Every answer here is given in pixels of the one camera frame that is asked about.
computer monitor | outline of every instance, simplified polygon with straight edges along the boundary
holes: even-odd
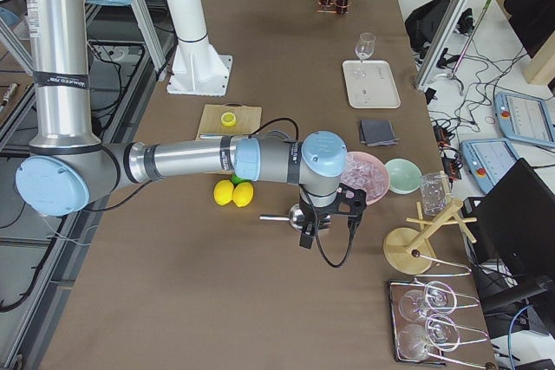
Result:
[[[480,232],[518,285],[482,300],[485,312],[528,299],[555,335],[555,195],[524,159],[476,207]]]
[[[410,47],[421,52],[426,42],[432,42],[435,32],[451,0],[432,0],[413,10],[405,21]]]

white tray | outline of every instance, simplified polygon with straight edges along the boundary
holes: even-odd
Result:
[[[362,68],[366,76],[355,78]],[[391,67],[385,61],[343,61],[343,76],[349,104],[354,108],[398,108],[401,99],[395,86]]]

blue frame tablet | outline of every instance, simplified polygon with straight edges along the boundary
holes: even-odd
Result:
[[[505,138],[463,140],[460,151],[484,193],[490,192],[519,159],[513,145]]]
[[[494,102],[499,127],[507,138],[555,147],[555,128],[544,100],[501,92]]]

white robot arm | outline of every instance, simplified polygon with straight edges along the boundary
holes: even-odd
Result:
[[[235,171],[244,179],[301,186],[303,247],[311,246],[319,218],[343,214],[351,223],[360,223],[366,208],[364,191],[340,187],[347,149],[330,132],[313,133],[304,143],[277,135],[153,146],[101,143],[90,118],[86,1],[131,2],[27,0],[38,118],[38,135],[30,142],[32,156],[16,173],[17,188],[27,203],[44,214],[62,216],[149,179]],[[341,212],[340,204],[348,211]]]

green bowl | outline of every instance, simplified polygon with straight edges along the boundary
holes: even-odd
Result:
[[[410,160],[391,159],[385,168],[389,173],[389,189],[397,194],[409,194],[420,188],[422,172]]]

